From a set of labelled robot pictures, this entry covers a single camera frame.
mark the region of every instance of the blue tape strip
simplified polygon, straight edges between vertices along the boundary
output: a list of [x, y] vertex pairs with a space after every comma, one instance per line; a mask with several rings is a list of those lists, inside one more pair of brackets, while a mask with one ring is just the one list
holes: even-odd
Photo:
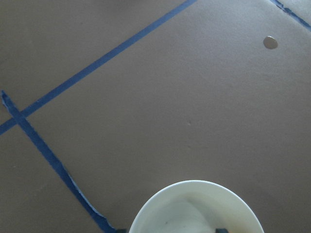
[[[169, 19], [173, 18], [175, 15], [180, 13], [181, 11], [185, 10], [187, 7], [191, 6], [193, 3], [195, 3], [197, 0], [187, 0], [156, 20], [155, 22], [151, 23], [147, 27], [145, 27], [143, 30], [132, 36], [131, 38], [127, 39], [124, 41], [122, 44], [118, 45], [115, 47], [113, 50], [110, 52], [106, 53], [104, 56], [78, 72], [77, 74], [73, 75], [71, 78], [69, 78], [67, 81], [63, 82], [60, 84], [58, 87], [50, 91], [48, 94], [44, 95], [40, 99], [38, 99], [36, 102], [25, 108], [24, 110], [21, 111], [21, 113], [25, 116], [28, 117], [32, 113], [34, 113], [36, 110], [41, 108], [43, 105], [46, 103], [50, 102], [52, 99], [60, 95], [62, 92], [66, 91], [68, 88], [79, 82], [81, 79], [83, 79], [85, 76], [89, 75], [92, 73], [94, 70], [97, 68], [101, 67], [103, 64], [117, 56], [119, 53], [123, 52], [126, 50], [128, 47], [145, 37], [147, 34], [161, 26], [163, 23], [168, 21]], [[15, 122], [10, 119], [7, 122], [3, 123], [0, 126], [0, 135], [8, 131], [10, 128], [12, 128], [15, 125]]]
[[65, 182], [67, 187], [75, 195], [78, 201], [83, 205], [87, 212], [91, 215], [94, 221], [98, 224], [100, 229], [105, 233], [115, 233], [116, 230], [110, 226], [107, 219], [101, 215], [86, 199], [75, 181], [68, 174], [61, 161], [54, 155], [48, 145], [43, 141], [39, 134], [34, 130], [30, 123], [26, 120], [23, 114], [15, 107], [11, 99], [5, 94], [4, 91], [1, 93], [2, 103], [7, 108], [8, 112], [13, 117], [16, 124], [18, 124], [24, 132], [28, 135], [31, 141], [35, 144], [38, 150], [42, 153], [44, 158], [50, 163], [53, 169], [57, 172], [60, 178]]
[[301, 17], [296, 15], [291, 9], [284, 7], [284, 5], [278, 0], [270, 0], [273, 2], [278, 8], [280, 8], [285, 13], [288, 13], [292, 18], [294, 18], [298, 23], [302, 24], [302, 26], [306, 27], [311, 32], [311, 26], [306, 21], [304, 21]]

